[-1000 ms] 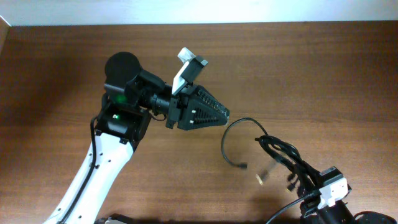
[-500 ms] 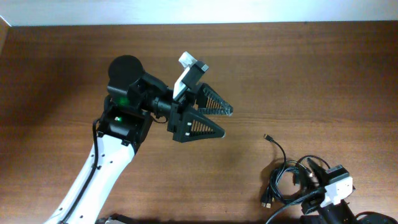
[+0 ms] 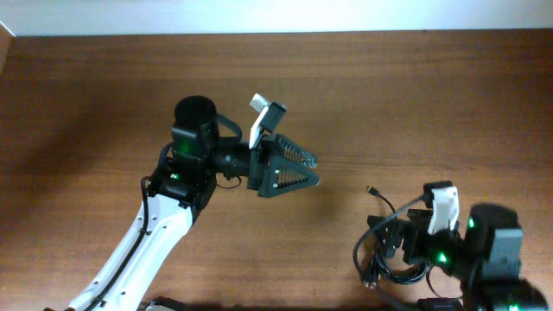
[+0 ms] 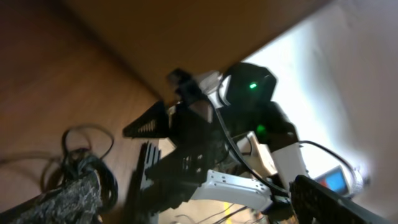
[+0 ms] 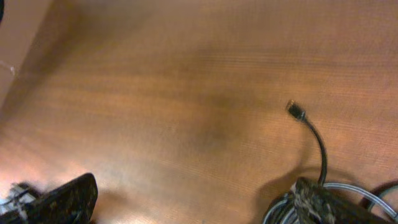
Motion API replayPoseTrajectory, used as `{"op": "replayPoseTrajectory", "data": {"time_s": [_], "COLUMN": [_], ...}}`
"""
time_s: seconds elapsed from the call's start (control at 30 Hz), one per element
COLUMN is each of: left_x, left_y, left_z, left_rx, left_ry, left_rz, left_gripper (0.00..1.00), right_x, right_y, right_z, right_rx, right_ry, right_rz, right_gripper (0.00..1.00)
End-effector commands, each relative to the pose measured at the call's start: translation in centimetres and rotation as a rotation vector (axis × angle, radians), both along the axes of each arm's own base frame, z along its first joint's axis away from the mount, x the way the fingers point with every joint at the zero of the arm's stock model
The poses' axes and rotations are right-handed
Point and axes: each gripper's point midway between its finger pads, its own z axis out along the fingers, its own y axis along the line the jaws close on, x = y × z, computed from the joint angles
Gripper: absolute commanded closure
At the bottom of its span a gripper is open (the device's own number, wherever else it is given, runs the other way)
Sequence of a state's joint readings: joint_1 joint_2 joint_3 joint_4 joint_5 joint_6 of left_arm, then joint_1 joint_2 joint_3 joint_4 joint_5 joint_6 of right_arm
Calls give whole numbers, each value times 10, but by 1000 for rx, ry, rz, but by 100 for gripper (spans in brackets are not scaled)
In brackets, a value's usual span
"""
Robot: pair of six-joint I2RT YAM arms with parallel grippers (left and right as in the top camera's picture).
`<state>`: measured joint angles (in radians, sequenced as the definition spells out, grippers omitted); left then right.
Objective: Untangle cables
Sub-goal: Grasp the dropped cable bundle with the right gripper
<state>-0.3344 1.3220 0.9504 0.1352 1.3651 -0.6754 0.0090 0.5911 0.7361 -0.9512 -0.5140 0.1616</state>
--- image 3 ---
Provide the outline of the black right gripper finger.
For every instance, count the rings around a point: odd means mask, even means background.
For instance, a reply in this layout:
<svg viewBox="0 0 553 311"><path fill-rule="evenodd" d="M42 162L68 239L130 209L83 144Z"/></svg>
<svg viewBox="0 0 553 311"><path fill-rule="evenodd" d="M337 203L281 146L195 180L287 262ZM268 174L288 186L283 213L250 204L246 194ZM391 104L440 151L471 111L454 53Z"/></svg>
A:
<svg viewBox="0 0 553 311"><path fill-rule="evenodd" d="M383 258L389 259L396 255L396 251L401 247L404 235L396 232L384 232L380 237L380 254Z"/></svg>
<svg viewBox="0 0 553 311"><path fill-rule="evenodd" d="M377 240L401 240L409 222L403 219L387 219L383 216L369 215L366 220L368 230L365 236L375 236Z"/></svg>

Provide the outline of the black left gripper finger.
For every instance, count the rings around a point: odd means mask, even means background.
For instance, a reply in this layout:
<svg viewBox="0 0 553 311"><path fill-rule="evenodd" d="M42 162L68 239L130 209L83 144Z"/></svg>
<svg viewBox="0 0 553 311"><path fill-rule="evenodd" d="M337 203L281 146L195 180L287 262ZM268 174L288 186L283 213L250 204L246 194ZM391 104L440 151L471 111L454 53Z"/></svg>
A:
<svg viewBox="0 0 553 311"><path fill-rule="evenodd" d="M275 135L277 153L305 168L316 168L317 157L282 134Z"/></svg>
<svg viewBox="0 0 553 311"><path fill-rule="evenodd" d="M314 159L296 162L279 155L272 156L267 174L267 197L318 186L321 180L313 171L316 166Z"/></svg>

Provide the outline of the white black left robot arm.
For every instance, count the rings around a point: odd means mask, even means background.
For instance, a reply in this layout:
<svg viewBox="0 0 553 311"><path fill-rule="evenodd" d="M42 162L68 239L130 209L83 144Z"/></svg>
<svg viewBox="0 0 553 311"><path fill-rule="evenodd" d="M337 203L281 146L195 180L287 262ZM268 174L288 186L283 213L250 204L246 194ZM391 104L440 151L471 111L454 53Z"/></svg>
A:
<svg viewBox="0 0 553 311"><path fill-rule="evenodd" d="M129 230L70 310L137 310L168 254L189 233L218 178L245 182L262 198L319 185L315 155L278 134L286 105L255 94L249 139L201 95L175 107L172 140L151 175L140 181L142 202Z"/></svg>

